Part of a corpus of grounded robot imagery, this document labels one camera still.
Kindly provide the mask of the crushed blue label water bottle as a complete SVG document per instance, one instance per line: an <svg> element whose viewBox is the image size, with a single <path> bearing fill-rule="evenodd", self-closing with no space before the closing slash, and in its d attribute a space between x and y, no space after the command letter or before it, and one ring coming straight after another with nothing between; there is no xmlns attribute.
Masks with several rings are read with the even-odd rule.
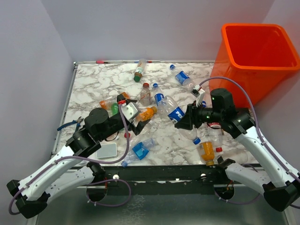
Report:
<svg viewBox="0 0 300 225"><path fill-rule="evenodd" d="M138 142L135 141L131 143L131 147L125 156L124 160L121 162L122 167L127 167L129 164L143 160L150 150L155 147L156 143L153 138Z"/></svg>

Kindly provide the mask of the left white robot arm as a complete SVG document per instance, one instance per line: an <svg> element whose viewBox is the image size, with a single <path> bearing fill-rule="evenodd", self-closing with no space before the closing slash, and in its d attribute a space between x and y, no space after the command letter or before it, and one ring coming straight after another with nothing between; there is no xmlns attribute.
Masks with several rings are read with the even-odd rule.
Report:
<svg viewBox="0 0 300 225"><path fill-rule="evenodd" d="M84 126L75 131L63 148L33 174L22 180L11 180L7 188L13 199L9 214L32 218L41 213L56 197L82 185L107 182L104 161L90 159L101 148L101 142L125 129L139 135L149 120L134 124L140 109L134 100L123 98L119 112L112 117L104 108L95 108L84 119Z"/></svg>

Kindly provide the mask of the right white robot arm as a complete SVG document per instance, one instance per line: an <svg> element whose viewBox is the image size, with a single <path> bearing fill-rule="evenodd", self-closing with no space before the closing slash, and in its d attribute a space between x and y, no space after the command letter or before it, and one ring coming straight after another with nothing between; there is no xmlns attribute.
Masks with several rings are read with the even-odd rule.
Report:
<svg viewBox="0 0 300 225"><path fill-rule="evenodd" d="M247 112L235 108L232 94L227 89L214 89L210 96L211 108L196 103L188 104L185 115L174 126L191 130L203 123L219 123L225 132L254 156L267 176L227 159L216 170L216 180L220 183L233 180L244 184L263 195L273 209L284 211L300 196L299 171L263 137L258 123Z"/></svg>

